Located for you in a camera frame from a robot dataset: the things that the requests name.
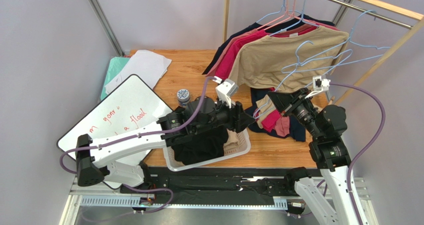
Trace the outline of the beige t shirt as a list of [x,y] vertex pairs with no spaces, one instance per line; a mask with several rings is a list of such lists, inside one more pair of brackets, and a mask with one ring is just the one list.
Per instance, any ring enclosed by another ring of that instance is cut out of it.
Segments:
[[228,133],[228,140],[223,145],[224,151],[234,149],[238,146],[237,133],[231,130],[227,130],[227,133]]

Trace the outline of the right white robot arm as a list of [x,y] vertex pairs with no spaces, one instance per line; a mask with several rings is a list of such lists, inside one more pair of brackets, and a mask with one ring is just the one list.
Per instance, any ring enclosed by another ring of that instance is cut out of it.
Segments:
[[276,110],[293,116],[310,133],[310,155],[325,180],[332,198],[330,204],[318,190],[306,168],[291,169],[287,182],[310,208],[321,225],[366,225],[367,217],[348,169],[351,158],[341,138],[347,130],[345,109],[328,105],[321,111],[302,88],[294,93],[268,92]]

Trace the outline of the black daisy print t shirt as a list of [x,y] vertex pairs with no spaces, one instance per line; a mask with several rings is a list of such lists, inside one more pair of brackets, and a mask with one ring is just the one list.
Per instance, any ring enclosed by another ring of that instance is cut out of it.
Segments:
[[224,156],[224,144],[228,141],[227,129],[223,126],[196,135],[191,141],[172,146],[174,159],[191,165]]

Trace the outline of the blue white round tin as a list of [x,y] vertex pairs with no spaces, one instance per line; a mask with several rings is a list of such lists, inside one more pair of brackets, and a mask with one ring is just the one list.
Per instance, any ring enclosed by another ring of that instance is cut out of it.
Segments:
[[179,106],[186,107],[187,104],[191,100],[191,94],[189,90],[187,89],[180,89],[177,91],[177,101],[179,103]]

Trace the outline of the white board black frame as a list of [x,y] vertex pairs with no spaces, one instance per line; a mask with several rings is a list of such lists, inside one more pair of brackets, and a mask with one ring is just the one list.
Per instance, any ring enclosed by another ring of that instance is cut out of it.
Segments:
[[[57,146],[66,152],[77,147],[78,137],[84,134],[98,146],[131,134],[160,130],[157,120],[172,112],[172,109],[137,75],[131,75],[94,107],[58,141]],[[103,171],[109,171],[103,182],[116,188],[121,184],[136,187],[144,182],[144,173],[139,163],[156,145],[129,152],[128,148],[151,141],[158,142],[158,134],[145,138],[134,138],[101,149],[90,150],[93,162]]]

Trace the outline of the magenta t shirt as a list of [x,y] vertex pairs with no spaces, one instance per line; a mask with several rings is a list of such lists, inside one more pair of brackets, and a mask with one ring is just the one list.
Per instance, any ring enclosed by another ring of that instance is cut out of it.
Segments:
[[298,32],[275,36],[255,31],[229,45],[217,63],[215,75],[253,89],[275,88],[293,92],[305,85],[304,80],[298,74],[286,78],[281,69],[295,63],[295,50],[301,43],[307,39],[318,40],[322,31],[322,27],[306,25],[300,27]]

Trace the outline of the metal corner post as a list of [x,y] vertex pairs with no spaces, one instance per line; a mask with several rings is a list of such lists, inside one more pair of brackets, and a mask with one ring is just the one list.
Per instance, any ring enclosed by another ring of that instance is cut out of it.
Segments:
[[114,48],[116,54],[118,56],[124,56],[125,51],[121,47],[121,45],[118,41],[118,38],[117,38],[116,34],[114,33],[112,26],[111,26],[110,22],[108,21],[107,16],[106,16],[99,0],[88,0],[88,2],[90,3],[92,9],[94,10],[101,26],[103,27],[103,30],[106,33],[106,36],[107,36],[108,40],[110,41],[112,47]]

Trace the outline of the white paper sheets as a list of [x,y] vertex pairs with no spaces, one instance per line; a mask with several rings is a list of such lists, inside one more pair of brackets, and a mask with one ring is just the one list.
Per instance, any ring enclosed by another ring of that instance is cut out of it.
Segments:
[[105,85],[106,94],[111,93],[131,75],[137,75],[149,88],[154,89],[171,62],[171,59],[153,51],[138,50],[130,57],[124,68]]

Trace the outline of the wooden clothes rack frame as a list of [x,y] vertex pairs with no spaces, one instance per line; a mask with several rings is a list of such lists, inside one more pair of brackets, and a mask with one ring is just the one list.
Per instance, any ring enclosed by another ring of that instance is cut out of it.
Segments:
[[374,64],[355,82],[363,83],[398,50],[413,34],[417,26],[392,47],[379,47],[373,42],[359,43],[380,29],[365,29],[363,17],[377,17],[373,10],[360,10],[352,21],[349,32],[340,30],[332,21],[314,19],[305,14],[313,0],[278,0],[281,8],[259,17],[255,23],[231,35],[217,50],[205,74],[230,79],[238,85],[253,89],[275,89],[293,92],[309,87],[311,78],[329,75],[338,82],[348,80],[353,66],[362,65],[367,58],[359,52],[375,49]]

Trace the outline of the metal hanging rail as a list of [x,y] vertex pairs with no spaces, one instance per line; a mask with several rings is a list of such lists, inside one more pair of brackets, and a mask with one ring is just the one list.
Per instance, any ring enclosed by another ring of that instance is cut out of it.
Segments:
[[[424,15],[413,10],[409,10],[382,0],[327,0],[338,4],[341,7],[351,9],[357,12],[365,13],[374,19],[381,20],[408,30],[411,30],[416,23],[424,18]],[[388,16],[379,13],[378,10],[393,13],[402,18],[408,18],[413,21],[412,24],[396,19],[393,16]]]

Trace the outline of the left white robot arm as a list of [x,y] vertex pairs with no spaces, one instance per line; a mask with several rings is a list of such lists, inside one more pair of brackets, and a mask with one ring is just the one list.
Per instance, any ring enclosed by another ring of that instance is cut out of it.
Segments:
[[104,181],[136,187],[145,182],[147,172],[140,165],[127,165],[119,159],[146,150],[193,145],[205,148],[220,141],[228,131],[243,132],[255,119],[240,102],[215,102],[198,97],[186,107],[178,107],[145,127],[121,135],[93,139],[80,135],[76,146],[77,181],[88,187]]

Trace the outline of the navy t shirt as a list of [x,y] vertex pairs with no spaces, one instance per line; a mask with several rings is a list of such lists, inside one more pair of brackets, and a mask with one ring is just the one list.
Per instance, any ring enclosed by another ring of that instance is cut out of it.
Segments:
[[[274,33],[282,28],[286,28],[289,25],[292,25],[294,23],[296,23],[297,20],[296,19],[291,19],[290,21],[284,22],[278,26],[275,26],[269,30],[267,30],[268,33]],[[302,26],[303,23],[301,22],[300,24],[294,26],[291,30],[298,28],[300,26]],[[258,24],[258,23],[253,23],[252,25],[246,27],[245,29],[231,35],[229,37],[229,39],[227,39],[216,51],[212,61],[210,62],[210,64],[205,68],[203,74],[204,75],[209,75],[212,70],[214,70],[214,66],[217,65],[219,59],[221,59],[224,56],[224,53],[227,52],[227,50],[229,49],[229,45],[230,43],[232,43],[233,41],[235,41],[235,39],[245,33],[248,32],[253,32],[254,30],[256,30],[258,27],[261,27],[262,25]],[[268,89],[252,89],[251,90],[251,101],[252,101],[252,106],[247,108],[245,111],[248,114],[253,114],[253,112],[257,109],[257,105],[255,104],[256,101],[263,99],[266,95],[266,92],[268,92]],[[292,137],[295,141],[300,141],[300,142],[305,142],[306,141],[306,132],[304,127],[301,126],[301,124],[294,118],[290,118],[289,119],[289,134],[287,135],[283,135],[280,136],[277,134],[277,132],[272,129],[270,132],[268,132],[265,129],[260,128],[260,125],[258,125],[257,123],[251,124],[248,128],[255,133],[265,133],[269,136],[272,137],[276,137],[276,138],[287,138],[287,137]]]

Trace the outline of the teal folder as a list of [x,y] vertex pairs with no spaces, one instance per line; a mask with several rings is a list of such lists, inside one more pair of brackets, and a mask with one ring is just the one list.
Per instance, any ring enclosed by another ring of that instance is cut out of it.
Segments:
[[101,94],[100,94],[99,101],[102,101],[107,96],[105,86],[117,74],[119,74],[121,72],[121,70],[124,68],[124,66],[128,63],[129,60],[130,60],[129,57],[113,57],[113,58],[110,59],[108,67],[107,67],[104,83],[103,83],[103,86],[102,86],[102,91],[101,91]]

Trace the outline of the white plastic perforated basket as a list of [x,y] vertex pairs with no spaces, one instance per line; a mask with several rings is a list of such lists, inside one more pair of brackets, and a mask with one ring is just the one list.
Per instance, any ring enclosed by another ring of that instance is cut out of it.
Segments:
[[236,135],[236,143],[228,143],[224,145],[224,156],[219,158],[214,158],[199,163],[194,163],[191,165],[184,165],[182,162],[175,160],[174,150],[171,147],[163,148],[163,154],[166,161],[166,165],[169,170],[173,172],[179,172],[183,170],[188,170],[192,168],[198,168],[213,164],[216,162],[221,162],[230,158],[241,156],[247,154],[251,149],[251,143],[249,139],[248,130],[245,129],[243,132]]

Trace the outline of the salmon pink t shirt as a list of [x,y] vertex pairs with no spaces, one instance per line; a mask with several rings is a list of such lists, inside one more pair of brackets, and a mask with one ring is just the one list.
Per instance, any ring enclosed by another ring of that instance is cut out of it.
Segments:
[[[211,63],[206,67],[204,74],[208,76],[216,75],[221,78],[228,76],[232,65],[220,66],[219,64],[222,61],[225,63],[233,63],[237,53],[244,44],[252,42],[255,39],[259,39],[265,35],[272,34],[286,27],[289,28],[291,33],[294,33],[296,30],[299,31],[300,35],[314,30],[312,26],[304,26],[304,23],[299,22],[296,18],[278,24],[270,29],[266,29],[265,32],[259,32],[258,29],[260,27],[262,27],[262,25],[255,22],[245,29],[233,34],[218,48]],[[257,123],[251,124],[249,129],[256,133],[266,133],[277,138],[286,138],[290,136],[296,141],[305,142],[306,140],[306,133],[301,131],[301,125],[299,122],[295,119],[288,119],[286,117],[277,119],[277,117],[273,114],[267,115],[264,121],[258,120]]]

